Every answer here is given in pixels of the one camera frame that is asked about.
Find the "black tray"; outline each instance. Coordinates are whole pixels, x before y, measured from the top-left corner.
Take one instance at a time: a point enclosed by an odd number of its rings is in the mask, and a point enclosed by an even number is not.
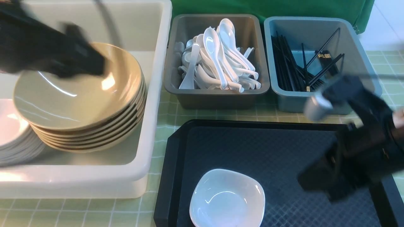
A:
[[[192,227],[189,203],[211,169],[256,179],[266,205],[261,226],[404,227],[404,204],[393,177],[330,204],[304,192],[297,174],[323,154],[341,124],[191,120],[167,141],[154,221],[157,227]]]

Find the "green cloth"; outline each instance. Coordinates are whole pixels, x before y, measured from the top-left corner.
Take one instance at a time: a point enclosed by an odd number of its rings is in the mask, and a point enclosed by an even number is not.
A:
[[[173,17],[195,13],[246,13],[261,24],[273,16],[335,17],[365,31],[375,0],[171,0]]]

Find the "stack of plates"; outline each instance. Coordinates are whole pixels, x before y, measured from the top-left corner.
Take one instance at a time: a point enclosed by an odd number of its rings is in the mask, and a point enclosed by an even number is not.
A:
[[[104,76],[77,75],[64,80],[27,71],[15,86],[17,110],[39,138],[55,149],[104,150],[124,140],[141,123],[147,92],[139,63],[118,47],[92,45],[108,59]]]
[[[38,156],[45,144],[21,118],[11,99],[0,99],[0,166],[27,162]]]

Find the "white plastic bin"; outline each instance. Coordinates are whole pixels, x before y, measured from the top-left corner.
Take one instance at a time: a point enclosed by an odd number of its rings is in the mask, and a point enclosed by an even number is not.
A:
[[[68,21],[90,41],[111,43],[91,0],[26,0],[47,25]],[[106,0],[121,36],[143,70],[148,94],[142,127],[121,144],[101,152],[74,154],[47,148],[33,163],[0,169],[0,198],[136,198],[146,191],[152,158],[162,73],[171,22],[168,0]],[[0,74],[0,98],[12,98],[18,76]]]

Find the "cable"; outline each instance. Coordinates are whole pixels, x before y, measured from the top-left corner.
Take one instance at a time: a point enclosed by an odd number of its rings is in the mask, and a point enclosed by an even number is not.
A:
[[[112,44],[114,46],[117,46],[121,49],[123,49],[122,41],[118,35],[118,31],[116,29],[115,23],[111,17],[111,14],[109,13],[108,9],[105,7],[105,5],[102,3],[101,0],[94,0],[95,4],[98,7],[98,10],[101,13],[101,16],[104,19],[105,25],[107,27],[107,30],[109,31],[109,35],[112,41]],[[125,63],[125,57],[122,51],[115,49],[116,50],[116,56],[118,58],[118,64],[122,64],[120,67],[118,66],[118,70],[122,70],[122,75],[126,75],[126,63]]]

